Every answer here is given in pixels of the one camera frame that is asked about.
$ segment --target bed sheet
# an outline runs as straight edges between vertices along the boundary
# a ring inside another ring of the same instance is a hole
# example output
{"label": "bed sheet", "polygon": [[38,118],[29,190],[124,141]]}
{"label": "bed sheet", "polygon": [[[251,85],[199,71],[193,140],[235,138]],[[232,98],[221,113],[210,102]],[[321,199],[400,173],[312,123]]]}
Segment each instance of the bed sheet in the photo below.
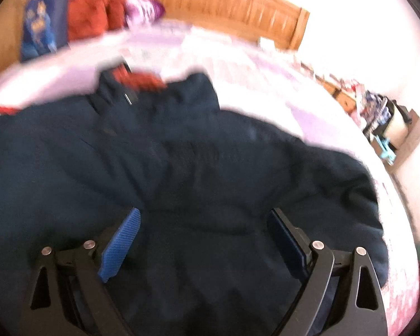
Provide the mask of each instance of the bed sheet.
{"label": "bed sheet", "polygon": [[374,181],[389,250],[389,278],[382,289],[388,334],[401,332],[418,301],[418,261],[406,212],[361,131],[323,87],[293,69],[292,52],[263,51],[225,34],[162,21],[136,32],[76,42],[56,55],[10,67],[0,75],[0,106],[22,109],[91,93],[99,72],[121,61],[166,81],[206,71],[222,109],[273,123],[308,144],[343,151],[361,161]]}

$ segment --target bed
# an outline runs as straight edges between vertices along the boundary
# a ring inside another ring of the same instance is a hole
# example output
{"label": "bed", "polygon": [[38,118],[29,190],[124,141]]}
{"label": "bed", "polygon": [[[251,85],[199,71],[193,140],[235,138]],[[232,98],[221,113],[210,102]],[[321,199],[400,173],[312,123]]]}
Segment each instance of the bed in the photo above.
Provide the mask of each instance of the bed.
{"label": "bed", "polygon": [[[56,55],[7,68],[0,73],[0,106],[22,109],[92,92],[98,72],[124,59],[166,81],[204,70],[221,108],[271,122],[309,144],[349,153],[368,168],[379,198],[389,250],[382,296],[389,335],[397,336],[417,308],[418,262],[410,225],[390,177],[361,131],[323,87],[295,68],[294,51],[309,13],[285,0],[160,1],[167,14],[158,24],[78,41]],[[280,51],[260,49],[260,37],[274,40]],[[0,58],[0,72],[11,60]]]}

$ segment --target metal screw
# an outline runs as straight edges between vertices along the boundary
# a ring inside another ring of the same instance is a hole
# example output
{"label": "metal screw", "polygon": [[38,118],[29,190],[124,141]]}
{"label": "metal screw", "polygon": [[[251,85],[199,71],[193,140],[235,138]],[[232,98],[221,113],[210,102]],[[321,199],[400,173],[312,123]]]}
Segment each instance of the metal screw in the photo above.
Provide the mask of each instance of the metal screw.
{"label": "metal screw", "polygon": [[90,250],[93,249],[95,247],[95,241],[93,240],[87,240],[84,244],[84,249]]}
{"label": "metal screw", "polygon": [[49,246],[46,246],[45,248],[42,249],[41,251],[42,255],[48,255],[52,253],[52,249]]}
{"label": "metal screw", "polygon": [[325,247],[325,245],[322,241],[316,240],[312,242],[312,247],[314,247],[317,250],[322,250]]}
{"label": "metal screw", "polygon": [[359,255],[362,255],[362,256],[364,256],[364,255],[366,255],[366,254],[367,254],[367,251],[365,251],[365,249],[364,249],[363,247],[361,247],[361,246],[359,246],[359,247],[357,247],[357,248],[356,248],[356,252],[357,252]]}

